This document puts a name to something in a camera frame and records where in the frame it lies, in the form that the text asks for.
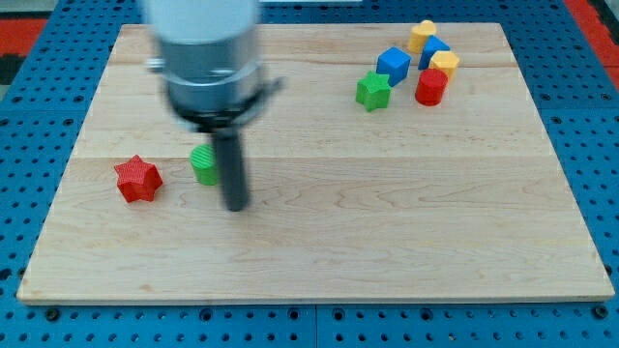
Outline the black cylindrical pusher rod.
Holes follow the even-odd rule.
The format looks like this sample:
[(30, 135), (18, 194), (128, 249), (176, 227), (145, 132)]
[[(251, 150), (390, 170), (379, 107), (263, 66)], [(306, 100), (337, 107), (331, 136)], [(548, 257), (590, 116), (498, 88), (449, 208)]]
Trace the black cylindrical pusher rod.
[(212, 139), (225, 207), (231, 212), (243, 211), (250, 195), (240, 132), (236, 128), (218, 129)]

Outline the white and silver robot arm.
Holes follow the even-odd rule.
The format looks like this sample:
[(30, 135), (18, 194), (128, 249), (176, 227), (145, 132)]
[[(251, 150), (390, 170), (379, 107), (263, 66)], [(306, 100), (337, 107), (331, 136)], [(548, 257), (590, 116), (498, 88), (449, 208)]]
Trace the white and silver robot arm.
[(163, 79), (174, 113), (210, 135), (228, 210), (250, 201), (241, 131), (281, 87), (261, 57), (254, 0), (143, 0), (156, 41), (152, 70)]

